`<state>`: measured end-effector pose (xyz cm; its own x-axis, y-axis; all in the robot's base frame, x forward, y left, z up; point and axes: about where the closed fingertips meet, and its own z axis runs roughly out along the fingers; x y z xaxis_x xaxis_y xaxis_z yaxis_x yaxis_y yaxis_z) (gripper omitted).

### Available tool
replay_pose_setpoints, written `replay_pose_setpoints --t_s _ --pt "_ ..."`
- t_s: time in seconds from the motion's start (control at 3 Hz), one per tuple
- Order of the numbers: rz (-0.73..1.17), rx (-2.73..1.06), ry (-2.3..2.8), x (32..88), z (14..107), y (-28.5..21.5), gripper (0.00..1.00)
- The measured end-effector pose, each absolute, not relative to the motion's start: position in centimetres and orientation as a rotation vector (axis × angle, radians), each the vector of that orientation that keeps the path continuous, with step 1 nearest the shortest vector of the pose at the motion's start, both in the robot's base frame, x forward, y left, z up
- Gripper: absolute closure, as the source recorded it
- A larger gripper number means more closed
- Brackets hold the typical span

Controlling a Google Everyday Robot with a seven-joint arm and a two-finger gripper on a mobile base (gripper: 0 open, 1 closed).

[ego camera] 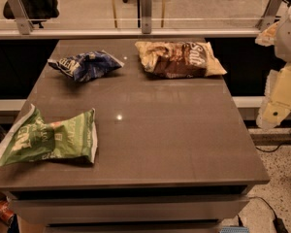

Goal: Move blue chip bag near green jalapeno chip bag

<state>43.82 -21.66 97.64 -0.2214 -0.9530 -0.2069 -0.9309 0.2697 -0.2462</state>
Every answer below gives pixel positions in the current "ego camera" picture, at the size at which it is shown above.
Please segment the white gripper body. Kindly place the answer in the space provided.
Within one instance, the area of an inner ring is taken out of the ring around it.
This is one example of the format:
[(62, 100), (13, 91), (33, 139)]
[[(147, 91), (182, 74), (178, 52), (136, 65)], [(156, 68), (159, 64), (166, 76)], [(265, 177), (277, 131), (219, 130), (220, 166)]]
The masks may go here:
[(291, 62), (291, 6), (281, 17), (276, 29), (275, 56)]

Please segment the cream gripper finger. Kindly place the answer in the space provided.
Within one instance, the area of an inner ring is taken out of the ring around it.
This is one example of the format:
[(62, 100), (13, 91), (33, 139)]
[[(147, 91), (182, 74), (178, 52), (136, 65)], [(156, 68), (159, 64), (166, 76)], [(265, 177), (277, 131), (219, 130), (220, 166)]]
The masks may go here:
[(261, 32), (255, 39), (257, 45), (263, 47), (273, 46), (275, 44), (275, 35), (278, 27), (278, 21), (270, 25), (267, 29)]
[(272, 129), (291, 113), (291, 63), (267, 77), (264, 98), (256, 118), (262, 129)]

